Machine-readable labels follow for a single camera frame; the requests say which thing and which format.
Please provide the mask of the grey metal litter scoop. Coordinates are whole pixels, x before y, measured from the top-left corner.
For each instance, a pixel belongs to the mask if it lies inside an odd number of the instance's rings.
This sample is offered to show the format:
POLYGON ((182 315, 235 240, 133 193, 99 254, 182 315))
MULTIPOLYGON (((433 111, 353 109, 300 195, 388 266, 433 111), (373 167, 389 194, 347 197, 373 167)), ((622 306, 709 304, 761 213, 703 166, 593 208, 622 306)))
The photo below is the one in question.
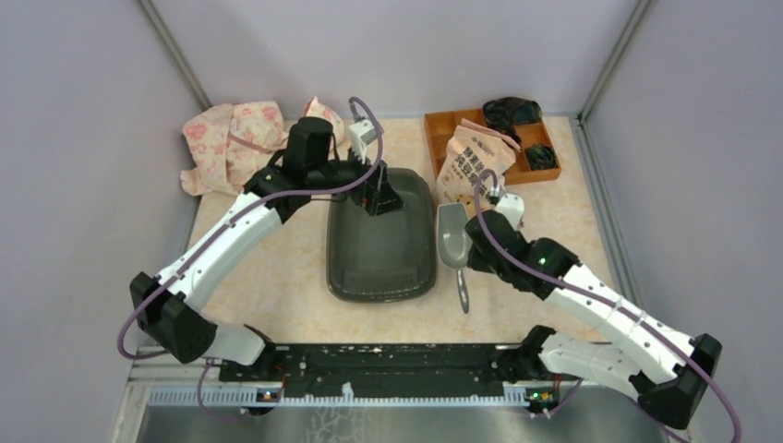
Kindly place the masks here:
POLYGON ((456 287, 464 314, 470 310, 469 292, 464 270, 467 268, 472 240, 464 230, 468 222, 462 202, 440 204, 437 209, 437 249, 440 261, 456 275, 456 287))

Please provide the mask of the dark grey litter box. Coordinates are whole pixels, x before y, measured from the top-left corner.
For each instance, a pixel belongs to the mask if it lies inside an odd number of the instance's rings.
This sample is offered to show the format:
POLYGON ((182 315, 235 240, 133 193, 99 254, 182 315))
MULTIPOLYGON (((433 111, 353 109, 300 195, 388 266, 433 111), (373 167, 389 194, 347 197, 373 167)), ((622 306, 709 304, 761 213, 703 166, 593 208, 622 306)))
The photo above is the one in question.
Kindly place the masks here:
POLYGON ((370 216, 352 202, 332 202, 326 282, 352 303, 392 303, 428 293, 437 280, 435 208, 426 180, 391 168, 391 186, 404 208, 370 216))

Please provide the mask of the pink cat litter bag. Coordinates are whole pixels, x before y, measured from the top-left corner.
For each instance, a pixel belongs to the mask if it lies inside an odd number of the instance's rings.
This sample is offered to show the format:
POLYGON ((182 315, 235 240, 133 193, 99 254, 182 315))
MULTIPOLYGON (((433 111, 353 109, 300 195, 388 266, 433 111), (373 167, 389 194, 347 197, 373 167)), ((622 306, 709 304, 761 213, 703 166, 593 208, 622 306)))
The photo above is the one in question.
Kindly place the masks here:
POLYGON ((501 176, 515 164, 520 151, 521 146, 513 138, 463 118, 446 145, 446 158, 436 178, 439 203, 470 200, 471 210, 475 207, 474 191, 479 186, 480 208, 487 209, 493 182, 490 177, 480 182, 479 175, 489 169, 502 185, 505 179, 501 176))

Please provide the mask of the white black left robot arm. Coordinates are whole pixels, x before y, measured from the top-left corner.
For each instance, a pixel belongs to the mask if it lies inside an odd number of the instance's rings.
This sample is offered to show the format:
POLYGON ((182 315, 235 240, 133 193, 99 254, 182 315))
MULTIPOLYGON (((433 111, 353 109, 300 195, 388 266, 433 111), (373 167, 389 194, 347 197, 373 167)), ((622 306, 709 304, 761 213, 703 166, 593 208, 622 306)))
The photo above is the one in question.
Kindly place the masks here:
POLYGON ((332 124, 302 117, 289 131, 285 149, 245 182, 227 213, 185 254, 151 276, 139 273, 130 283, 137 324, 182 364, 199 358, 240 364, 256 382, 277 368, 272 342, 251 327, 224 324, 202 315, 217 286, 250 249, 288 222, 313 197, 343 195, 370 216, 401 210, 404 201, 392 188, 387 165, 367 158, 367 146, 383 143, 374 118, 348 128, 346 157, 335 154, 332 124))

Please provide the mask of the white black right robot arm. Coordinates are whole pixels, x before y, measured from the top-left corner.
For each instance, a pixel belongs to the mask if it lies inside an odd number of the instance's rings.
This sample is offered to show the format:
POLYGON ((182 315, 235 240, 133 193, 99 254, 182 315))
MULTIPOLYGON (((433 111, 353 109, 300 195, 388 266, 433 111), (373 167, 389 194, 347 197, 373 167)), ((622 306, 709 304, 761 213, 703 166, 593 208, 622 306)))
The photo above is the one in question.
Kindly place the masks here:
POLYGON ((520 355, 532 380, 550 373, 573 375, 635 400, 658 422, 689 425, 723 351, 703 333, 692 337, 649 316, 602 282, 571 250, 541 237, 527 241, 507 218, 487 210, 464 227, 472 240, 468 266, 491 273, 514 289, 532 293, 580 318, 605 339, 598 345, 544 327, 520 355))

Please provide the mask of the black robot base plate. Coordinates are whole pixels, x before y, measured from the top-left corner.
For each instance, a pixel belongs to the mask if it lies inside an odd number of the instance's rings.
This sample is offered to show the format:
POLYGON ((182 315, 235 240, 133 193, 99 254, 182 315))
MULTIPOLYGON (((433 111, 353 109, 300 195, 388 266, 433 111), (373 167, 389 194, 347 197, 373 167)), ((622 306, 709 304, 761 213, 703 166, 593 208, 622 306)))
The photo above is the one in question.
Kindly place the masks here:
POLYGON ((507 385, 556 375, 517 344, 279 344, 259 362, 220 365, 222 382, 280 382, 288 398, 339 396, 349 384, 360 399, 499 397, 507 385))

